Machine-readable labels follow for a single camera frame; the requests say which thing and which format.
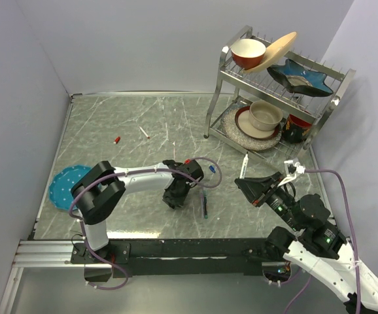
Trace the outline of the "purple highlighter pen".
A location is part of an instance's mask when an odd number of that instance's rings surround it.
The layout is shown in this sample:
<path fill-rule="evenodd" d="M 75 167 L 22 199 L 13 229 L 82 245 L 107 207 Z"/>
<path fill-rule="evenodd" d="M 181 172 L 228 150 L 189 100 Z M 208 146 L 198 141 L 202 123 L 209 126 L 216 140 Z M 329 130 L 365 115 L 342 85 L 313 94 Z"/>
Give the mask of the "purple highlighter pen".
<path fill-rule="evenodd" d="M 205 209 L 205 194 L 204 194 L 204 189 L 199 190 L 199 198 L 201 202 L 201 211 L 202 213 L 204 212 Z"/>

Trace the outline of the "white black-tip marker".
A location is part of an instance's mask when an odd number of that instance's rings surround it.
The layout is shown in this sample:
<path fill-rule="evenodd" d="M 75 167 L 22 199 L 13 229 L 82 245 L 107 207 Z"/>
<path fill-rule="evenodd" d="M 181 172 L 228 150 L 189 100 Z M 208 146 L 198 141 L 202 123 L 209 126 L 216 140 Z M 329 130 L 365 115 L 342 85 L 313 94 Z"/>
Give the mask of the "white black-tip marker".
<path fill-rule="evenodd" d="M 240 174 L 239 174 L 239 178 L 240 179 L 244 179 L 245 178 L 245 174 L 246 174 L 246 171 L 247 171 L 248 163 L 249 163 L 249 154 L 246 153 L 245 156 L 244 156 L 244 158 L 243 158 L 243 163 L 242 163 Z"/>

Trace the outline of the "green gel pen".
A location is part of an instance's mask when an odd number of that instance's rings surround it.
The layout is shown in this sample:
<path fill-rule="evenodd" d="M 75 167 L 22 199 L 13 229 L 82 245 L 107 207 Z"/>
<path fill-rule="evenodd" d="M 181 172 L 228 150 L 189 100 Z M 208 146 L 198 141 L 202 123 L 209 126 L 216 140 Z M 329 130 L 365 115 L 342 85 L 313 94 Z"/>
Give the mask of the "green gel pen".
<path fill-rule="evenodd" d="M 203 217 L 204 219 L 208 218 L 207 195 L 205 192 L 203 192 Z"/>

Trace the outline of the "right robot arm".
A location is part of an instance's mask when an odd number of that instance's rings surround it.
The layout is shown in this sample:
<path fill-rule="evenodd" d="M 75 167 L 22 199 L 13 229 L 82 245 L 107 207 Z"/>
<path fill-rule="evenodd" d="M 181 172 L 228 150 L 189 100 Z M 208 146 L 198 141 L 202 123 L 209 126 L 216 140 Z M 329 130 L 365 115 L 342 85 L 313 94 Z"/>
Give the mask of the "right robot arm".
<path fill-rule="evenodd" d="M 318 194 L 296 199 L 292 183 L 276 172 L 263 178 L 237 178 L 235 184 L 255 207 L 268 205 L 287 225 L 266 239 L 272 260 L 297 264 L 328 287 L 348 313 L 378 313 L 378 277 L 359 259 L 356 248 L 328 219 Z"/>

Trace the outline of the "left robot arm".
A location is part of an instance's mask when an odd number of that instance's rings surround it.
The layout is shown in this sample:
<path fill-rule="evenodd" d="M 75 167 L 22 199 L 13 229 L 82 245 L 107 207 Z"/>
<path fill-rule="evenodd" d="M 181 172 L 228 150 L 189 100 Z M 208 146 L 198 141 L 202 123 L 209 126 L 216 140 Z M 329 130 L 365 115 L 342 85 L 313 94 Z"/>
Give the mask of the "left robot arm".
<path fill-rule="evenodd" d="M 195 160 L 185 163 L 164 160 L 156 165 L 138 168 L 113 167 L 99 162 L 71 189 L 72 197 L 81 196 L 75 207 L 84 222 L 88 240 L 86 255 L 96 263 L 104 262 L 110 253 L 106 219 L 120 198 L 136 192 L 163 190 L 162 200 L 170 208 L 184 205 L 193 180 L 204 178 Z"/>

